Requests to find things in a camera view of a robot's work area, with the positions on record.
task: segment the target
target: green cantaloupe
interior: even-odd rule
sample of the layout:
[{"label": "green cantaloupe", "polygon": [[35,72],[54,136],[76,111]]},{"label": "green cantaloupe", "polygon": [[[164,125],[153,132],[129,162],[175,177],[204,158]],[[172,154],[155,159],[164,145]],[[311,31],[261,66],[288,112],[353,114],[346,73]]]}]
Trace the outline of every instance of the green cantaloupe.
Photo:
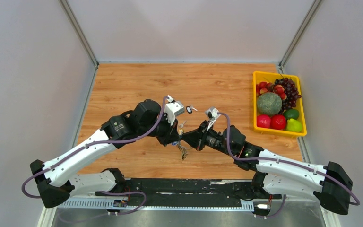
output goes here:
[{"label": "green cantaloupe", "polygon": [[275,93],[266,92],[259,96],[257,107],[261,114],[273,116],[282,108],[282,99]]}]

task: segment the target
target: fruit basket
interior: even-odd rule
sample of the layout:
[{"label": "fruit basket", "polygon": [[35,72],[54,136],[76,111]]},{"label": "fruit basket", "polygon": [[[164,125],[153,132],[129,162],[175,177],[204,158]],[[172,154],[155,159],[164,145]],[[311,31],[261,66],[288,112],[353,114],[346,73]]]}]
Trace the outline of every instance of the fruit basket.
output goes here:
[{"label": "fruit basket", "polygon": [[276,79],[283,79],[283,78],[291,79],[295,83],[298,94],[301,94],[300,81],[299,81],[298,77],[295,75],[286,75],[286,74],[262,72],[262,71],[254,72],[254,79],[253,79],[254,131],[260,132],[260,133],[266,133],[266,134],[279,135],[279,136],[288,136],[288,137],[292,137],[292,138],[305,136],[305,135],[307,135],[307,126],[305,124],[303,101],[301,98],[296,100],[296,103],[295,103],[296,107],[294,107],[294,109],[298,110],[298,112],[299,112],[297,121],[299,121],[302,124],[302,130],[300,132],[287,131],[286,129],[276,130],[276,129],[271,129],[271,128],[261,128],[261,127],[257,126],[257,116],[261,115],[259,113],[259,111],[257,110],[257,99],[258,99],[258,97],[256,96],[257,84],[262,81],[273,83]]}]

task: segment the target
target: gray wall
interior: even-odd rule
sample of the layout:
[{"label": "gray wall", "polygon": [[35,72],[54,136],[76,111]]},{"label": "gray wall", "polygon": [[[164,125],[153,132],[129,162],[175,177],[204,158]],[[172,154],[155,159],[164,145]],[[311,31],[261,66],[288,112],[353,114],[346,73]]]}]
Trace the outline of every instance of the gray wall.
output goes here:
[{"label": "gray wall", "polygon": [[57,0],[0,0],[0,227],[36,226],[43,204],[20,186],[72,145],[93,73]]},{"label": "gray wall", "polygon": [[362,202],[342,226],[363,226],[363,1],[324,1],[285,71],[302,83],[312,160],[340,163]]},{"label": "gray wall", "polygon": [[69,0],[99,61],[279,61],[313,0]]}]

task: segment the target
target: wood surface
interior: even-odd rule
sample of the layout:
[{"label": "wood surface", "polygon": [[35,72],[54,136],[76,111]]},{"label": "wood surface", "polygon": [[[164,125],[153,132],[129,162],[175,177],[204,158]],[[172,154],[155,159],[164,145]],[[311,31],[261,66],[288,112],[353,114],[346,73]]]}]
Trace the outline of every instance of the wood surface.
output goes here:
[{"label": "wood surface", "polygon": [[[86,110],[79,143],[87,139],[110,117],[119,115],[145,99],[159,104],[171,95],[198,111],[178,117],[185,132],[196,129],[215,106],[227,113],[247,141],[272,152],[302,160],[296,139],[254,132],[252,115],[252,74],[276,72],[273,64],[101,64]],[[223,116],[214,125],[226,128]],[[82,174],[119,168],[125,177],[251,179],[254,172],[239,169],[231,157],[205,147],[190,150],[182,161],[175,146],[163,147],[156,138],[146,137],[101,157],[80,171]]]}]

